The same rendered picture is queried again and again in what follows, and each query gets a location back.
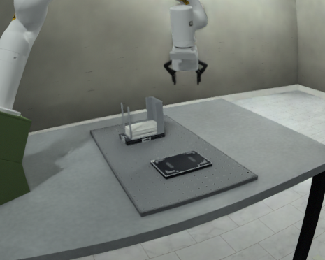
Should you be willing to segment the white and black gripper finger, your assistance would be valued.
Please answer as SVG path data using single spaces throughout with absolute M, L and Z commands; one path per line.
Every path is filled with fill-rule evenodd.
M 198 63 L 203 66 L 203 68 L 200 70 L 198 69 L 195 71 L 197 73 L 197 85 L 199 85 L 199 82 L 201 81 L 201 74 L 206 70 L 208 65 L 205 62 L 202 62 L 201 60 L 198 59 Z
M 176 71 L 172 70 L 168 66 L 172 64 L 172 60 L 164 64 L 164 68 L 172 75 L 172 81 L 174 82 L 174 85 L 176 85 L 177 79 L 176 79 Z M 175 81 L 176 80 L 176 81 Z

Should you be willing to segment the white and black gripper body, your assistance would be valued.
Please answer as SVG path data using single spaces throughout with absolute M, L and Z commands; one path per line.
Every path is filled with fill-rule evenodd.
M 195 59 L 176 59 L 172 60 L 174 71 L 197 71 L 198 70 L 198 51 L 196 45 L 192 46 L 192 51 L 196 51 Z

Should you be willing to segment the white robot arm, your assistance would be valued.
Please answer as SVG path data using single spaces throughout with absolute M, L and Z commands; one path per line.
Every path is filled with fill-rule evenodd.
M 0 111 L 12 112 L 17 89 L 29 53 L 45 21 L 52 0 L 14 0 L 15 15 L 0 39 Z M 170 59 L 195 59 L 191 51 L 194 32 L 204 28 L 208 19 L 199 0 L 177 0 L 182 5 L 170 7 L 174 51 Z

